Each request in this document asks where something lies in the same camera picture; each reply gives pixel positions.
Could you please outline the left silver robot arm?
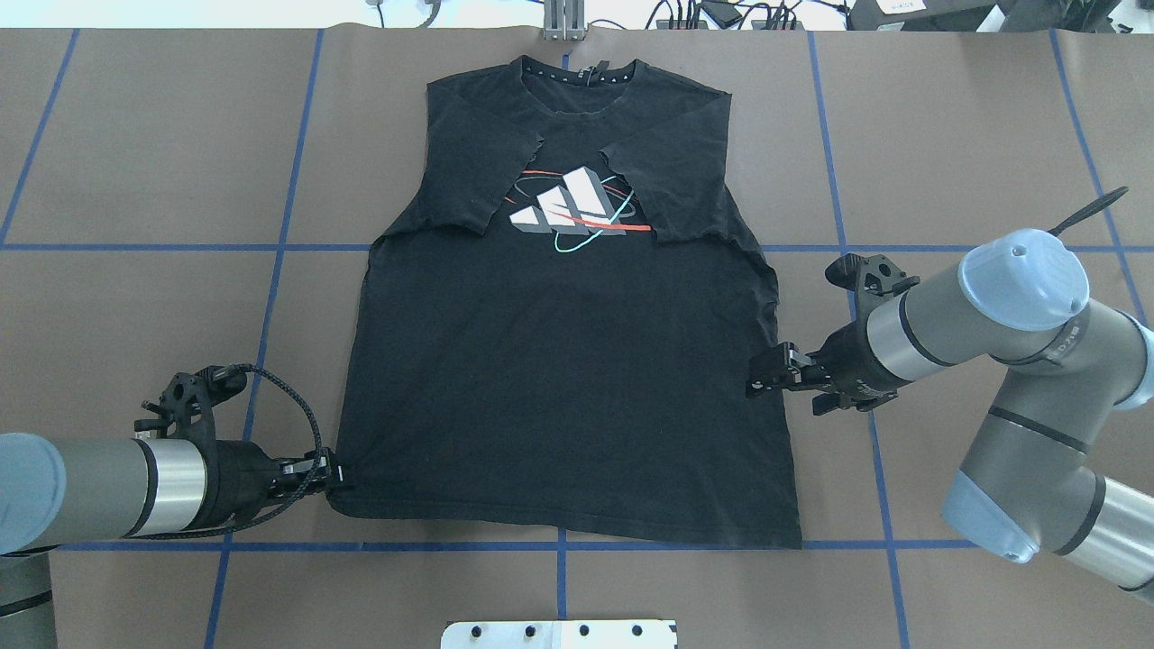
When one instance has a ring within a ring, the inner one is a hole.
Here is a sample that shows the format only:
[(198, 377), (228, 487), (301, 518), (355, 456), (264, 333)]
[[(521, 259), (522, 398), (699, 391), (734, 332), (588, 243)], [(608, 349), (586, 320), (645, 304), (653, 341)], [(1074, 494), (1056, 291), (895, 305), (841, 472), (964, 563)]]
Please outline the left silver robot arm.
[(272, 458), (248, 441), (47, 439), (5, 433), (3, 647), (54, 648), (50, 551), (207, 534), (343, 483), (328, 448)]

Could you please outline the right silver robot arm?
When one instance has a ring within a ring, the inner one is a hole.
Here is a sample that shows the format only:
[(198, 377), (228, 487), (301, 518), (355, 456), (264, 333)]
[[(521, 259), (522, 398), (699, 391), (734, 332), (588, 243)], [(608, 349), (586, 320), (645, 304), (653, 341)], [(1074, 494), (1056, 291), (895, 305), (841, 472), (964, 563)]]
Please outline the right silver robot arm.
[(812, 415), (861, 412), (977, 357), (1005, 376), (941, 506), (956, 534), (1007, 562), (1048, 552), (1151, 603), (1151, 495), (1091, 469), (1112, 412), (1151, 402), (1151, 329), (1091, 297), (1051, 231), (1021, 229), (930, 277), (849, 253), (829, 283), (855, 318), (816, 351), (750, 359), (745, 394), (811, 391)]

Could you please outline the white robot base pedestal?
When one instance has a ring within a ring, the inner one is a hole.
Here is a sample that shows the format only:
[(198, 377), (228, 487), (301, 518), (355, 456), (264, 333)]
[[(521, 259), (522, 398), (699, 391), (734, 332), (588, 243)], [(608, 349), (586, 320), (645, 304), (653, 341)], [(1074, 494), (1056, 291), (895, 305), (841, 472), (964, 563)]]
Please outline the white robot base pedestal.
[(661, 619), (462, 621), (441, 648), (679, 648), (677, 625)]

